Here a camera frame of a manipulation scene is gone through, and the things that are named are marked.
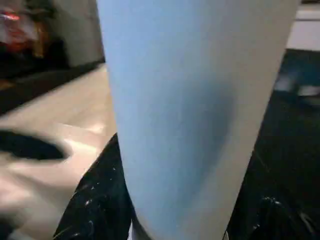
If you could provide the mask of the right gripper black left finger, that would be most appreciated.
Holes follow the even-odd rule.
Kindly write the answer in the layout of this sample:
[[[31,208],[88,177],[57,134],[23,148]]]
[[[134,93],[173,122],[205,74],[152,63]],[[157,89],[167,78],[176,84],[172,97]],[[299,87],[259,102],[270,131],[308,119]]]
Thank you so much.
[[[132,220],[118,135],[81,178],[71,197],[54,240],[126,240]]]

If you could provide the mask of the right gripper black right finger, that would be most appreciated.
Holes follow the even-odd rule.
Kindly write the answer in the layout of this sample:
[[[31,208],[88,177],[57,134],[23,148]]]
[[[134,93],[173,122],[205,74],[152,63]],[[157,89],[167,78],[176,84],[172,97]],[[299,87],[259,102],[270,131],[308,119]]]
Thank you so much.
[[[226,234],[230,240],[318,240],[320,211],[304,208],[254,151]]]

